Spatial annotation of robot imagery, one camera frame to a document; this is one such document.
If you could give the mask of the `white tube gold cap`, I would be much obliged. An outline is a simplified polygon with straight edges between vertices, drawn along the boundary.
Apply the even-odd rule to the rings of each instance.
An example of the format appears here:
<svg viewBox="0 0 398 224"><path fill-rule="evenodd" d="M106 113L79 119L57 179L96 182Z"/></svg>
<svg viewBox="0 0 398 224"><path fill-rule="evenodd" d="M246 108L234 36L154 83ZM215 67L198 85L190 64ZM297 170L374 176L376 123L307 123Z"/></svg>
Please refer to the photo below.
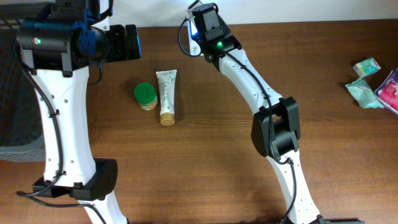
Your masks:
<svg viewBox="0 0 398 224"><path fill-rule="evenodd" d="M160 123L164 126L175 124L175 81L177 70L156 72L160 95Z"/></svg>

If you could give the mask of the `green lid jar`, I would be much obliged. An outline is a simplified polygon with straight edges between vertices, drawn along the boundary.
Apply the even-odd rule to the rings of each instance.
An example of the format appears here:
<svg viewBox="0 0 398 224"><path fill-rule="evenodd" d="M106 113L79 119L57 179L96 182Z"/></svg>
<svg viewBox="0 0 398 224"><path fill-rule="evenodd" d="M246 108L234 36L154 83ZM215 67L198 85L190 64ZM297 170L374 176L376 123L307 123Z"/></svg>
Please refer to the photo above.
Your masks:
<svg viewBox="0 0 398 224"><path fill-rule="evenodd" d="M140 83L134 89L134 97L139 106L146 110L153 110L158 103L157 94L150 83Z"/></svg>

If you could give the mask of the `teal tissue packet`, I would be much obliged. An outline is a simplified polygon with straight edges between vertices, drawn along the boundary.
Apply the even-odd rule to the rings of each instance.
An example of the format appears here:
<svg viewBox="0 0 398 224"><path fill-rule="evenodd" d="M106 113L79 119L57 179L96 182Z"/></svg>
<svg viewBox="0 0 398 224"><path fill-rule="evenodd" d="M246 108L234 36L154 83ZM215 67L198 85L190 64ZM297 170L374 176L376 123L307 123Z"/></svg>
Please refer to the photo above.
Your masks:
<svg viewBox="0 0 398 224"><path fill-rule="evenodd" d="M357 73L359 78L365 78L373 75L380 71L380 69L381 66L376 62L373 57L358 62L353 66L353 70Z"/></svg>

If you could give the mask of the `teal toilet tissue wipes pack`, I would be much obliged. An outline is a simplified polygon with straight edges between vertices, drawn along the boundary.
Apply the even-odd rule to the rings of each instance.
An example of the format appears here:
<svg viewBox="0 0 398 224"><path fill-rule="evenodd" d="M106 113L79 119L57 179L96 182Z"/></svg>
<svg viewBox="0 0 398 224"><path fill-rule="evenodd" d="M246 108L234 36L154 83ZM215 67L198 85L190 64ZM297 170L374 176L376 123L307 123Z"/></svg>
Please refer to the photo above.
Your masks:
<svg viewBox="0 0 398 224"><path fill-rule="evenodd" d="M362 108L384 108L381 102L376 98L368 83L362 78L345 85L351 96Z"/></svg>

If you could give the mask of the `red purple tissue pack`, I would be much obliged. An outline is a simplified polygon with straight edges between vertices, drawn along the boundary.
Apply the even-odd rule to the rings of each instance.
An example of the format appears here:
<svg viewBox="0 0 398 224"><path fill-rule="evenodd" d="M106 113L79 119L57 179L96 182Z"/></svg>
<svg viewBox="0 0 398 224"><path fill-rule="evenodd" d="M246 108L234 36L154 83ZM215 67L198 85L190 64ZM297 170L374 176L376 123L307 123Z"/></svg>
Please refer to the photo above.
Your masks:
<svg viewBox="0 0 398 224"><path fill-rule="evenodd" d="M397 69L391 71L374 93L383 107L397 116Z"/></svg>

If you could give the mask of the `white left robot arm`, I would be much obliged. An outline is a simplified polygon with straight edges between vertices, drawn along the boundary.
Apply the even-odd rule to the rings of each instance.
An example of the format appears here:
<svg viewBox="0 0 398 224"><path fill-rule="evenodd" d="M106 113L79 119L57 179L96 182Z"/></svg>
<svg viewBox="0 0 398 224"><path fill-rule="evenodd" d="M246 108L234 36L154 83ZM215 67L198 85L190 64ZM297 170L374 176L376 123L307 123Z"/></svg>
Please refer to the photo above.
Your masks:
<svg viewBox="0 0 398 224"><path fill-rule="evenodd" d="M56 1L22 22L16 57L35 89L45 143L45 170L30 193L41 205L64 195L93 223L127 223L114 188L118 164L93 157L88 136L86 89L90 65L141 56L136 28L115 41L112 1Z"/></svg>

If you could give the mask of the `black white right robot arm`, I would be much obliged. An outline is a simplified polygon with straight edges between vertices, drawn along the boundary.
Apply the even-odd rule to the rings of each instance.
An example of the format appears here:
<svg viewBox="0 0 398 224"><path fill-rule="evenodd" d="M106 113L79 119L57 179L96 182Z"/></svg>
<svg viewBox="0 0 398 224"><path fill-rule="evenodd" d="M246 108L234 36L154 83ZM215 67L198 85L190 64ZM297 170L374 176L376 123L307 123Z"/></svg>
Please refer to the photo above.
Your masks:
<svg viewBox="0 0 398 224"><path fill-rule="evenodd" d="M253 113L252 143L270 162L287 206L280 222L323 223L300 162L297 102L293 97L284 98L264 81L221 18L215 3L194 1L187 12L197 30L192 39L205 60L234 84Z"/></svg>

